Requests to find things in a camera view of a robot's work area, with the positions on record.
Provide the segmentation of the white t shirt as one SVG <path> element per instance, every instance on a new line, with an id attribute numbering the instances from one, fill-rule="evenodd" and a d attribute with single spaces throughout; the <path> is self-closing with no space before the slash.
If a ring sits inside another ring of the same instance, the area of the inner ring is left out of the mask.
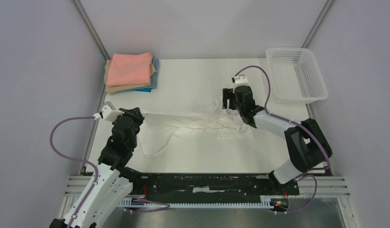
<path id="1" fill-rule="evenodd" d="M 216 139 L 253 137 L 250 126 L 243 123 L 238 111 L 223 109 L 221 98 L 195 113 L 143 113 L 138 140 L 145 158 L 162 152 L 175 139 L 200 133 L 213 133 Z"/>

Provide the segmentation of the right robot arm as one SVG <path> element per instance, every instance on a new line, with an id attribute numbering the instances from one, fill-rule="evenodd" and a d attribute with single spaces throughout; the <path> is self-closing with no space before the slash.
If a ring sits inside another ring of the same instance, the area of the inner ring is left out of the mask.
<path id="1" fill-rule="evenodd" d="M 245 124 L 285 139 L 289 159 L 269 173 L 268 188 L 272 193 L 282 193 L 288 182 L 328 162 L 332 156 L 332 149 L 314 119 L 298 122 L 270 113 L 255 103 L 247 85 L 224 88 L 222 94 L 223 109 L 237 110 Z"/>

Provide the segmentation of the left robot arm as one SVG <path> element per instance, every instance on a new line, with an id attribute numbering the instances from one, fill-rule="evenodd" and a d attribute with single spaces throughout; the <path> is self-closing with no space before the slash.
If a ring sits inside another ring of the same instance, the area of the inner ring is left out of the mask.
<path id="1" fill-rule="evenodd" d="M 64 155 L 55 148 L 53 143 L 55 130 L 73 118 L 61 121 L 50 133 L 50 146 L 57 155 L 70 161 L 86 163 L 94 169 L 90 182 L 72 209 L 63 218 L 53 219 L 51 228 L 100 228 L 126 195 L 137 194 L 143 187 L 142 180 L 137 178 L 140 172 L 127 167 L 137 147 L 140 125 L 145 119 L 140 108 L 113 109 L 105 105 L 100 112 L 87 118 L 107 121 L 113 125 L 111 136 L 97 164 Z"/>

